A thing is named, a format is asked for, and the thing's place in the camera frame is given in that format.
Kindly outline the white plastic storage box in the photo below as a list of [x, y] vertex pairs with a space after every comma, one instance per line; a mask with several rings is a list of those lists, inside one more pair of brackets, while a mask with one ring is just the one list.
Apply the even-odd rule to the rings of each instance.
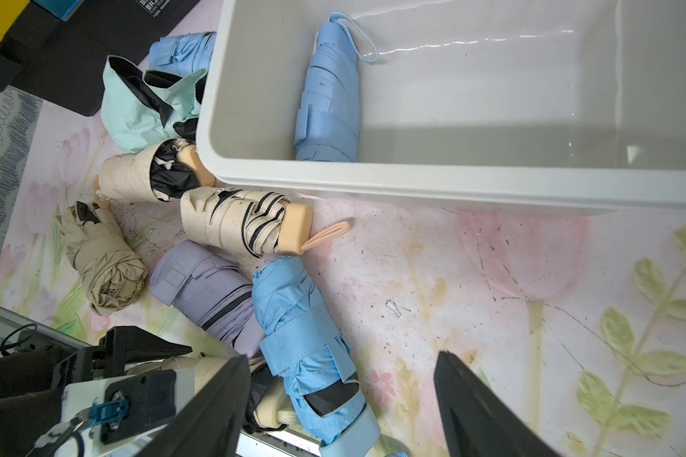
[[[295, 159], [319, 28], [354, 20], [356, 162]], [[197, 140], [234, 185], [686, 209], [686, 1], [227, 1]]]

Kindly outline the lavender umbrella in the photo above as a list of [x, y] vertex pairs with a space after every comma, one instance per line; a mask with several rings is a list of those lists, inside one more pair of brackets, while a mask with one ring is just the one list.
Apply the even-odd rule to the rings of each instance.
[[257, 358], [265, 332], [255, 317], [252, 292], [236, 262], [190, 240], [167, 252], [150, 279], [156, 300], [236, 352]]

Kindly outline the light blue umbrella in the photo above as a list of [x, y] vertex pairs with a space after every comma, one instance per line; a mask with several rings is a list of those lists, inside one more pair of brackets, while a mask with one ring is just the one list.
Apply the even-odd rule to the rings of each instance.
[[318, 31], [295, 121], [297, 161], [356, 162], [361, 125], [357, 63], [375, 64], [378, 52], [361, 53], [355, 32], [363, 30], [344, 13], [332, 13]]

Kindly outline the large beige umbrella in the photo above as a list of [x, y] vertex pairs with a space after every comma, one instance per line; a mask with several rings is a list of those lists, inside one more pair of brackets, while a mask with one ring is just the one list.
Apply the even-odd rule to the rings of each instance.
[[[172, 357], [162, 362], [146, 362], [132, 369], [129, 374], [143, 374], [160, 369], [192, 369], [194, 371], [194, 392], [198, 393], [228, 362], [228, 359], [213, 357]], [[263, 359], [250, 365], [251, 386], [247, 397], [242, 428], [247, 433], [284, 430], [287, 426], [299, 425], [293, 410], [292, 400], [285, 392], [283, 380], [272, 376]]]

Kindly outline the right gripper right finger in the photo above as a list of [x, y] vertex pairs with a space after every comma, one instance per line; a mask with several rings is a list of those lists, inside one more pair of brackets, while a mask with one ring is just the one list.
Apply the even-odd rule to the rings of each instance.
[[452, 456], [556, 455], [455, 354], [438, 354], [434, 387]]

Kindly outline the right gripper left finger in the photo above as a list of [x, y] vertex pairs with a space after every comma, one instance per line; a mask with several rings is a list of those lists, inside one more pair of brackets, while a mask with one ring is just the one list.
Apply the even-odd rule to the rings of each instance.
[[236, 455], [251, 391], [248, 358], [175, 358], [162, 366], [191, 371], [194, 398], [138, 454]]

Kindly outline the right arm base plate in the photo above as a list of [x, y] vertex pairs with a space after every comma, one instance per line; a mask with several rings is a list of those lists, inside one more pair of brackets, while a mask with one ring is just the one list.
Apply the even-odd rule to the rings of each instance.
[[36, 324], [0, 343], [0, 456], [132, 456], [194, 396], [191, 348], [138, 327], [96, 346]]

